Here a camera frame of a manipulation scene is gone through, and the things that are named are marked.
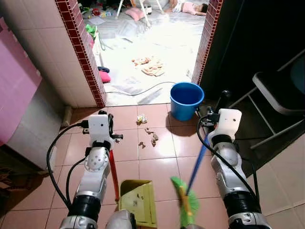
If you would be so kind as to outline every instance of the green broom head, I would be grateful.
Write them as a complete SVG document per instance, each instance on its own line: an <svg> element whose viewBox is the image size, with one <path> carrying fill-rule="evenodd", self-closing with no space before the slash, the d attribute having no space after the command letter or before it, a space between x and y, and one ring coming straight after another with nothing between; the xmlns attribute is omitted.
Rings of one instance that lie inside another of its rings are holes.
<svg viewBox="0 0 305 229"><path fill-rule="evenodd" d="M172 180L173 185L176 188L176 191L177 191L180 199L182 199L183 197L180 196L179 190L180 190L180 186L182 186L184 192L186 192L186 190L187 190L186 183L178 177L171 177L171 180ZM190 190L187 201L189 203L190 211L192 212L192 215L189 216L187 214L186 209L184 207L184 204L182 204L182 201L181 201L181 210L180 210L180 224L181 224L181 227L186 227L189 224L194 224L195 223L195 216L196 216L196 213L199 209L199 201L198 201L198 199L197 199L193 190Z"/></svg>

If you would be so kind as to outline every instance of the pink clothing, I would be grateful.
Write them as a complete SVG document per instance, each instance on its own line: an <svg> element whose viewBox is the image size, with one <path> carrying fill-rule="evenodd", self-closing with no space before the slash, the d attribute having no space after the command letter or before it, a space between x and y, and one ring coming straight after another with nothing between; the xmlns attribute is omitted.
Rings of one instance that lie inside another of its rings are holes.
<svg viewBox="0 0 305 229"><path fill-rule="evenodd" d="M183 9L182 9L182 12L185 12L185 13L191 13L192 15L196 15L196 11L194 10L194 3L192 2L185 2L183 4Z"/></svg>

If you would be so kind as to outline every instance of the blue broom handle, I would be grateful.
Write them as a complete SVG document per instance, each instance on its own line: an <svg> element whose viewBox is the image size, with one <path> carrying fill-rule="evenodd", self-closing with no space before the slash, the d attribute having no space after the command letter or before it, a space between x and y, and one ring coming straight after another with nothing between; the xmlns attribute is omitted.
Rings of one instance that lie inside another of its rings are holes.
<svg viewBox="0 0 305 229"><path fill-rule="evenodd" d="M205 138L204 138L204 142L205 142L205 143L208 143L208 142L207 142L207 139L208 139L208 138L207 138L207 135L206 135ZM194 167L194 169L193 169L193 173L192 173L192 176L191 176L191 180L190 180L189 185L188 185L188 187L187 187L187 191L186 191L186 195L187 195L187 196L189 195L189 192L190 192L190 190L191 190L191 187L192 187L193 182L194 182L194 180L195 180L195 176L196 176L196 174L197 174L197 172L198 172L200 163L201 163L201 161L202 161L202 159L203 159L203 156L205 155L205 152L206 152L206 147L205 147L204 145L202 145L201 150L200 150L200 153L199 153L199 155L198 155L198 157L197 157L197 161L196 161L195 167Z"/></svg>

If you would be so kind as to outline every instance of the blue bucket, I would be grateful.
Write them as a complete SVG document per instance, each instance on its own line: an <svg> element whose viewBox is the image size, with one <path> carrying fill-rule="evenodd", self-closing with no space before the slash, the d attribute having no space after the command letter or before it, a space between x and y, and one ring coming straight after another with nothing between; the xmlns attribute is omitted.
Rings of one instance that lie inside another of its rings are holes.
<svg viewBox="0 0 305 229"><path fill-rule="evenodd" d="M203 101L204 92L194 83L176 83L171 89L171 112L175 119L187 121Z"/></svg>

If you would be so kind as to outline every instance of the red dustpan handle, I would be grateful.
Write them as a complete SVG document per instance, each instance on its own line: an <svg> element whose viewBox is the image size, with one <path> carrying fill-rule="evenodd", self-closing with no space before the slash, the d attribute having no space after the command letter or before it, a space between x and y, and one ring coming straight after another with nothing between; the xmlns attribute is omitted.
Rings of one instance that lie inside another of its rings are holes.
<svg viewBox="0 0 305 229"><path fill-rule="evenodd" d="M112 150L110 150L109 163L110 163L110 169L111 169L111 174L112 174L112 179L113 179L113 184L114 184L115 202L118 202L119 199L120 199L120 196L119 196L119 182L118 182L118 176L116 174L116 168L115 168L114 156L113 156L113 151Z"/></svg>

